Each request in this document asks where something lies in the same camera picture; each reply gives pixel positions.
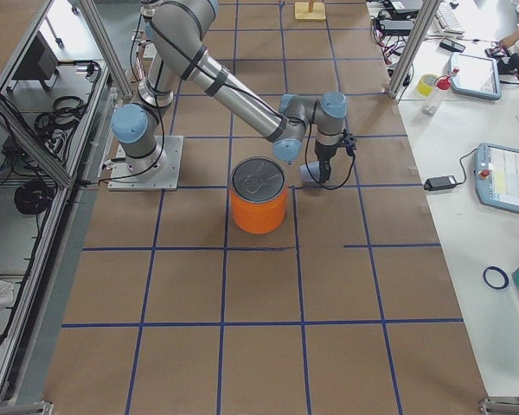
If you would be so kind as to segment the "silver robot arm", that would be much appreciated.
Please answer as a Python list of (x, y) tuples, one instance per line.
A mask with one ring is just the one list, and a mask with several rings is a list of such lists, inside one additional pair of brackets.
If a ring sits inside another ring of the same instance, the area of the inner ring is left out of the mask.
[(292, 163), (311, 128), (317, 128), (317, 181), (327, 182), (330, 160), (338, 149), (346, 149), (350, 157), (356, 155), (356, 140), (344, 128), (346, 97), (340, 92), (319, 98), (285, 94), (279, 108), (273, 109), (217, 61), (204, 44), (217, 13), (216, 1), (141, 3), (145, 33), (157, 54), (131, 102), (120, 106), (112, 116), (112, 130), (125, 153), (128, 176), (144, 179), (161, 169), (167, 152), (156, 140), (155, 130), (174, 98), (173, 82), (183, 80), (198, 85), (257, 131), (272, 144), (273, 154), (280, 161)]
[(131, 41), (131, 65), (133, 66), (137, 56), (146, 45), (151, 42), (151, 35), (148, 34), (148, 25), (156, 13), (159, 5), (157, 0), (141, 0), (138, 25), (135, 35)]

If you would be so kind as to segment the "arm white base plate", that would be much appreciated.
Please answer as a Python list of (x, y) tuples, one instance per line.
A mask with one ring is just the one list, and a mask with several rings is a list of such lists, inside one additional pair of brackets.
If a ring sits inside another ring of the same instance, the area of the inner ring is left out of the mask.
[(184, 136), (156, 135), (155, 151), (143, 159), (130, 158), (122, 145), (116, 157), (124, 161), (112, 166), (111, 191), (175, 191), (178, 187)]

